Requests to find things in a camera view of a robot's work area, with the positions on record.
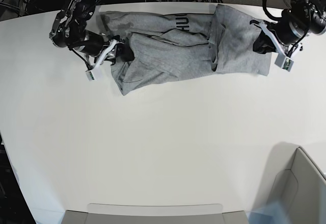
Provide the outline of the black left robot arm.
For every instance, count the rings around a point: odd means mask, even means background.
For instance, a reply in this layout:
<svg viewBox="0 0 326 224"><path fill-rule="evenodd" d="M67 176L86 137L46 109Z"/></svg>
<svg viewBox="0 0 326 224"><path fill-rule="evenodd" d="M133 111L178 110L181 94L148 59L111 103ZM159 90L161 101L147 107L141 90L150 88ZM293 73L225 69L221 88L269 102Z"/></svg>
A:
<svg viewBox="0 0 326 224"><path fill-rule="evenodd" d="M280 17L273 16L267 9L267 0L262 0L265 15L273 22L265 22L267 30L285 50L288 57L294 55L301 41L308 34L325 33L325 0L290 0L290 7Z"/></svg>

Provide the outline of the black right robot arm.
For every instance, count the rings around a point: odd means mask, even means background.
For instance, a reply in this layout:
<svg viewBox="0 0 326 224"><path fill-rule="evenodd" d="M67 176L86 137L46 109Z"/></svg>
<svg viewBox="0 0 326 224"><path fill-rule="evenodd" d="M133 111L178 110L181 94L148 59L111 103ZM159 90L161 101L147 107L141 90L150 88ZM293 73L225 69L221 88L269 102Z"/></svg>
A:
<svg viewBox="0 0 326 224"><path fill-rule="evenodd" d="M117 43L113 50L105 55L104 59L115 63L116 57L121 57L124 62L134 60L134 54L125 40L119 35L110 40L97 33L86 29L87 21L95 12L97 4L102 0L67 0L53 22L49 38L59 48L67 47L76 54L83 53L95 58L100 55L114 41Z"/></svg>

